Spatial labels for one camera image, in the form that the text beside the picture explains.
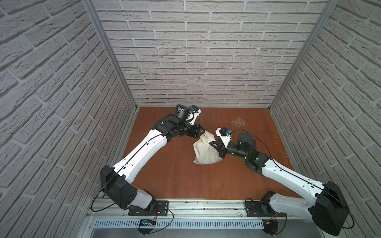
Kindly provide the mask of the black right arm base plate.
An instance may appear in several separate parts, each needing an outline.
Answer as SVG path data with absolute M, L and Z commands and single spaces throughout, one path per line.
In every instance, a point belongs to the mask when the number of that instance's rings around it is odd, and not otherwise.
M 244 202 L 245 211 L 248 217 L 286 217 L 285 213 L 276 213 L 268 203 L 259 200 L 246 199 Z

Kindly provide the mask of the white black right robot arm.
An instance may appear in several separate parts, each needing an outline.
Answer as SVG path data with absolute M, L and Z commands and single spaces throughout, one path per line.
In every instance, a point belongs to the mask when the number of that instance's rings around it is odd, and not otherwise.
M 261 199 L 261 207 L 275 213 L 287 213 L 314 222 L 321 230 L 338 236 L 347 217 L 352 214 L 340 187 L 332 181 L 323 183 L 303 176 L 257 150 L 256 140 L 249 132 L 239 134 L 232 142 L 231 131 L 217 130 L 219 140 L 210 142 L 219 157 L 227 154 L 244 159 L 251 171 L 272 179 L 297 193 L 300 198 L 269 191 Z

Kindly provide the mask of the cream cloth soil bag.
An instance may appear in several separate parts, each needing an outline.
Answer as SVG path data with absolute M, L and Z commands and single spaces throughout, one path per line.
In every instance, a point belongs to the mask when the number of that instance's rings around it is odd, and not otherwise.
M 195 152 L 194 163 L 197 165 L 215 164 L 223 159 L 219 157 L 219 153 L 209 143 L 215 141 L 214 135 L 205 131 L 197 142 L 193 144 Z

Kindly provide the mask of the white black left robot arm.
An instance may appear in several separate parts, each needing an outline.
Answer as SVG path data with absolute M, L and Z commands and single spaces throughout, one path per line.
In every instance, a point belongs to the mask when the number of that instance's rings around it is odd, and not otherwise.
M 121 209 L 139 208 L 151 215 L 156 198 L 146 190 L 132 185 L 136 176 L 151 157 L 177 136 L 200 137 L 204 131 L 195 122 L 201 110 L 177 115 L 169 114 L 158 120 L 141 143 L 114 166 L 104 166 L 100 171 L 101 189 Z

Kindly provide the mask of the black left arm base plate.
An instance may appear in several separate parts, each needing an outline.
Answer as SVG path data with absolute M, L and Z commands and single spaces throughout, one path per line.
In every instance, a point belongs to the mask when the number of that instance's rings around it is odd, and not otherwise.
M 129 207 L 129 216 L 167 216 L 169 211 L 168 200 L 152 200 L 146 208 L 138 206 Z

